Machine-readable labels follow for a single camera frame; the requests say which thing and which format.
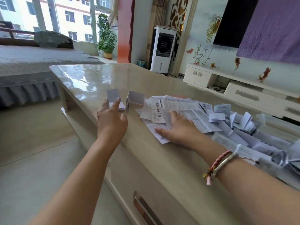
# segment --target pink bead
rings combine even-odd
[[[206,179],[206,185],[212,185],[212,178],[208,175]]]

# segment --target tile grout line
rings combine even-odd
[[[62,145],[62,144],[64,144],[64,143],[67,143],[67,142],[69,142],[69,141],[71,141],[71,140],[68,140],[68,141],[66,141],[66,142],[63,142],[63,143],[61,143],[61,144],[58,144],[58,145]],[[40,153],[40,152],[42,152],[42,151],[39,151],[39,152],[33,153],[33,154],[31,154],[31,155],[28,155],[28,156],[26,156],[26,157],[24,157],[24,158],[21,158],[21,159],[18,159],[18,160],[16,160],[16,161],[13,161],[13,162],[9,162],[9,163],[7,163],[7,164],[4,164],[4,165],[0,166],[0,168],[1,168],[1,167],[3,167],[3,166],[6,166],[6,165],[8,165],[8,164],[11,164],[11,163],[17,162],[17,161],[19,161],[19,160],[25,159],[25,158],[27,158],[27,157],[29,157],[29,156],[35,155],[35,154],[37,154],[37,153]]]

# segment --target white flower pot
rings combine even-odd
[[[104,52],[103,52],[103,50],[98,50],[98,53],[99,53],[99,57],[104,57]]]

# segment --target bed skirt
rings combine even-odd
[[[59,96],[58,83],[55,81],[0,87],[0,106],[8,107],[15,103],[37,102]]]

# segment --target hand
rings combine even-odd
[[[106,98],[102,109],[97,112],[97,140],[108,143],[115,148],[126,133],[128,121],[125,114],[118,112],[121,99],[118,98],[109,108]]]
[[[172,129],[156,128],[155,131],[174,143],[190,147],[191,137],[202,133],[186,117],[178,114],[176,111],[170,111],[169,113],[172,118]]]

